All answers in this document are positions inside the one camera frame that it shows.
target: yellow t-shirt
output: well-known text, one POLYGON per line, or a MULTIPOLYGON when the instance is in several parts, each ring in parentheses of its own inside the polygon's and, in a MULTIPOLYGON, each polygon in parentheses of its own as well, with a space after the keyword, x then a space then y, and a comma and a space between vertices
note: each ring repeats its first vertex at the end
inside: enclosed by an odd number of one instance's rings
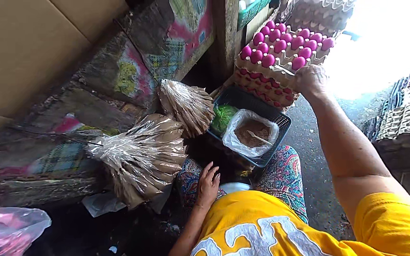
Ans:
POLYGON ((410 202, 390 193, 366 196, 354 233, 358 242, 339 242, 306 225, 276 197, 240 191, 213 204, 191 255, 410 256, 410 202))

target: printed letter on shirt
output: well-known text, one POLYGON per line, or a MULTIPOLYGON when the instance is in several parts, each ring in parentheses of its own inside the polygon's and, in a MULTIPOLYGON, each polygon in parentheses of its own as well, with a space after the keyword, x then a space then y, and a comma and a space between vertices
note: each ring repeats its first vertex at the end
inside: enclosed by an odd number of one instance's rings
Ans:
MULTIPOLYGON (((303 256, 329 256, 322 252, 321 248, 312 241, 304 232, 297 229, 287 216, 274 216, 261 218, 257 224, 261 228, 261 233, 253 223, 238 224, 225 232, 225 242, 228 247, 235 246, 236 239, 244 236, 250 247, 239 248, 236 252, 228 253, 225 256, 267 256, 273 255, 270 248, 278 243, 275 237, 275 229, 271 224, 279 223, 286 232, 288 239, 298 249, 303 256)), ((192 250, 191 256, 195 256, 199 251, 204 251, 208 256, 222 256, 221 248, 209 237, 200 241, 192 250)))

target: brown powder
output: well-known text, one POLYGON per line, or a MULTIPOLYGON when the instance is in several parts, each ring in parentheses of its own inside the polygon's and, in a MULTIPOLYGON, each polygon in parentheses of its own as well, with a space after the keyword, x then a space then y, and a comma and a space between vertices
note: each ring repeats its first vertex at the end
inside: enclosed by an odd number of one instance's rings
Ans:
POLYGON ((260 147, 264 145, 265 142, 262 142, 259 139, 252 137, 248 131, 252 131, 256 136, 268 140, 268 136, 270 134, 270 127, 264 125, 259 121, 249 119, 243 125, 241 125, 235 130, 235 135, 242 144, 250 148, 260 147))

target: green crate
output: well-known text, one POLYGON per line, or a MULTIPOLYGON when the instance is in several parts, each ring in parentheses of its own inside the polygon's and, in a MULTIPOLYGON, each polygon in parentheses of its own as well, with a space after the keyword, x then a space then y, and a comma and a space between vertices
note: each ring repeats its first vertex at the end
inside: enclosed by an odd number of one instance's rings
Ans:
POLYGON ((237 31, 246 26, 268 3, 270 0, 256 0, 248 8, 238 12, 237 31))

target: green plastic bag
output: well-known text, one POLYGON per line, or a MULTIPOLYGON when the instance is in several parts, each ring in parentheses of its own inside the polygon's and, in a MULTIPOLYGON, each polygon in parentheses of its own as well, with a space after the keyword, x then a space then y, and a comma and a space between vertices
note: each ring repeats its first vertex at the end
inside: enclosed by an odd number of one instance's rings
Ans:
POLYGON ((211 128, 213 128, 213 130, 218 133, 217 135, 221 136, 223 133, 225 133, 227 125, 229 124, 235 113, 237 113, 238 108, 224 104, 219 105, 218 107, 214 107, 213 110, 215 116, 213 118, 213 121, 211 121, 211 128))

